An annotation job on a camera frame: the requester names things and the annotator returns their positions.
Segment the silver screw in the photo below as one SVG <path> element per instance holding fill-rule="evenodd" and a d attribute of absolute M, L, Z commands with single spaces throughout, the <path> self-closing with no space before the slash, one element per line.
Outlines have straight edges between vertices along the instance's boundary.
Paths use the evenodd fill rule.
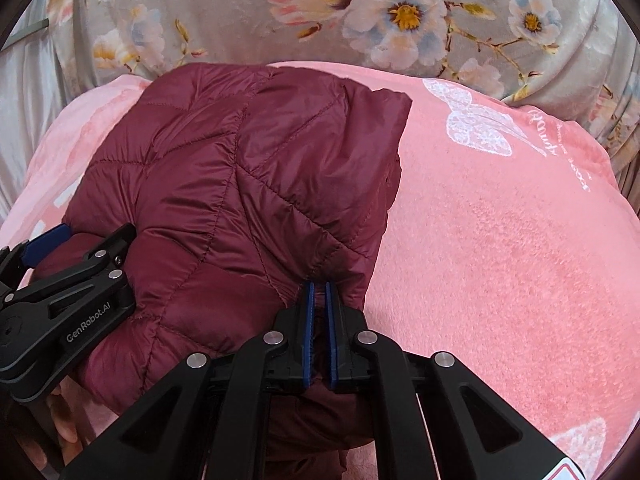
<path fill-rule="evenodd" d="M 378 340 L 378 334 L 371 330 L 363 330 L 358 334 L 358 341 L 363 345 L 373 345 Z"/>
<path fill-rule="evenodd" d="M 272 332 L 267 332 L 262 340 L 267 343 L 267 345 L 279 345 L 284 341 L 284 335 L 282 332 L 274 330 Z"/>
<path fill-rule="evenodd" d="M 456 363 L 456 358 L 449 352 L 438 352 L 433 358 L 438 366 L 443 368 L 451 368 Z"/>
<path fill-rule="evenodd" d="M 207 356 L 204 354 L 196 353 L 187 357 L 189 368 L 202 368 L 205 364 L 207 364 Z"/>

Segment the quilted fabric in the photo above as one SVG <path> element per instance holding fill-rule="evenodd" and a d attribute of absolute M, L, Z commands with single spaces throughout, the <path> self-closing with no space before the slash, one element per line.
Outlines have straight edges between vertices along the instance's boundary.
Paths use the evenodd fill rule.
<path fill-rule="evenodd" d="M 74 236 L 36 270 L 138 229 L 124 264 L 137 310 L 81 384 L 121 413 L 191 352 L 229 354 L 268 330 L 310 278 L 362 308 L 410 105 L 302 68 L 192 64 L 156 80 L 89 164 L 64 219 Z M 368 410 L 320 377 L 274 399 L 268 478 L 340 478 L 344 450 L 372 437 Z"/>

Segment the red and white sticker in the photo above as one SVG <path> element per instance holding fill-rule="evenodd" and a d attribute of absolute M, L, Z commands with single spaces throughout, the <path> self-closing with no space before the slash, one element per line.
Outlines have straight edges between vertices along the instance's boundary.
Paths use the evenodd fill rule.
<path fill-rule="evenodd" d="M 584 476 L 571 460 L 564 458 L 542 480 L 584 480 Z"/>

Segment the pink blanket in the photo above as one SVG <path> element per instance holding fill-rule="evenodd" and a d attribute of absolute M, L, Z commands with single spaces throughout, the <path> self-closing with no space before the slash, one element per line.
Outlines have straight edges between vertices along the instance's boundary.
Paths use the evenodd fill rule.
<path fill-rule="evenodd" d="M 640 416 L 640 222 L 604 150 L 575 123 L 532 107 L 512 110 L 446 81 L 287 64 L 414 100 L 400 145 L 401 186 L 367 293 L 370 326 L 407 351 L 456 354 L 570 455 L 586 480 L 597 478 Z M 121 88 L 130 91 L 127 104 L 119 101 L 124 113 L 146 83 L 118 81 L 130 84 Z M 52 126 L 38 149 L 52 159 L 36 154 L 0 245 L 29 237 L 41 212 L 52 211 L 65 189 L 72 194 L 119 113 L 110 105 L 115 97 L 101 91 L 108 86 L 80 98 L 93 113 L 76 118 L 74 102 Z M 52 139 L 62 130 L 72 140 L 60 153 Z M 60 182 L 62 159 L 74 169 Z M 60 221 L 66 198 L 58 203 L 34 234 Z M 83 404 L 71 389 L 97 432 L 113 419 L 103 408 L 87 410 L 90 399 Z M 372 446 L 353 451 L 349 478 L 375 478 L 374 464 Z"/>

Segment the floral fabric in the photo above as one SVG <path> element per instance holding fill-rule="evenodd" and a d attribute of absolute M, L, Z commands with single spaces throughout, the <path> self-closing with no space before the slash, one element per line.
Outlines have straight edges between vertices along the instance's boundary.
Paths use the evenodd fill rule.
<path fill-rule="evenodd" d="M 48 11 L 73 95 L 193 60 L 444 78 L 579 122 L 640 210 L 638 42 L 611 0 L 50 0 Z"/>

